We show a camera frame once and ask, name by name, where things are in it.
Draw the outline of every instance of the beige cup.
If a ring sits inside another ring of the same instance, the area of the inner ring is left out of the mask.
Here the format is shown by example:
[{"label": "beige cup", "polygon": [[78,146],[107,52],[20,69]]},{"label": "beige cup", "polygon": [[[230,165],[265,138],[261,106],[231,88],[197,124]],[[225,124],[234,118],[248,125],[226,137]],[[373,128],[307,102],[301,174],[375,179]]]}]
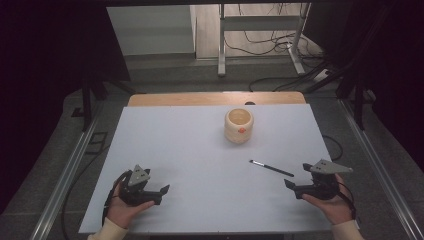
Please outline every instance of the beige cup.
[{"label": "beige cup", "polygon": [[246,109],[233,109],[225,115],[225,137],[233,143],[247,142],[252,136],[253,115]]}]

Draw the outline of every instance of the wall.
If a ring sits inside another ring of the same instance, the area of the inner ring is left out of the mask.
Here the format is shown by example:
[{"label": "wall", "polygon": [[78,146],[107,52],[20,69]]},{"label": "wall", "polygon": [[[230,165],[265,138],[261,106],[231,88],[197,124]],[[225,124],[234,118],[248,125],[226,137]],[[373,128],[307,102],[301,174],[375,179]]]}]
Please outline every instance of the wall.
[{"label": "wall", "polygon": [[194,53],[190,6],[107,8],[122,54]]}]

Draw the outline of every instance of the sleeve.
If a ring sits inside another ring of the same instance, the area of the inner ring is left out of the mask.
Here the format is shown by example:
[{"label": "sleeve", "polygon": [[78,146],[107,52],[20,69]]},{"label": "sleeve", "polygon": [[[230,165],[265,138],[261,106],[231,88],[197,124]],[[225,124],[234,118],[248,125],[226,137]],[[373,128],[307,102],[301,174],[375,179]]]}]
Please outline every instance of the sleeve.
[{"label": "sleeve", "polygon": [[331,227],[335,240],[363,240],[354,220],[333,225]]},{"label": "sleeve", "polygon": [[105,218],[103,227],[94,235],[88,236],[87,240],[122,240],[127,232],[128,229],[123,229]]}]

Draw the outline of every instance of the pen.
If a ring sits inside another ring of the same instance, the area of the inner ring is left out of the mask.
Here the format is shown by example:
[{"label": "pen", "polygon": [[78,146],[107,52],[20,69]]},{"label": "pen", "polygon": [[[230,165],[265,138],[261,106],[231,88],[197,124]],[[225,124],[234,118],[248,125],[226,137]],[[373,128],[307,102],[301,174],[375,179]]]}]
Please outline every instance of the pen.
[{"label": "pen", "polygon": [[293,175],[293,174],[288,173],[288,172],[285,172],[285,171],[280,170],[280,169],[278,169],[278,168],[274,168],[274,167],[271,167],[271,166],[265,165],[265,164],[263,164],[263,163],[253,161],[253,160],[250,160],[249,162],[251,162],[251,163],[253,163],[253,164],[256,164],[256,165],[259,165],[259,166],[264,167],[264,168],[268,168],[268,169],[270,169],[270,170],[272,170],[272,171],[276,171],[276,172],[279,172],[279,173],[281,173],[281,174],[284,174],[284,175],[287,175],[287,176],[290,176],[290,177],[294,177],[294,175]]}]

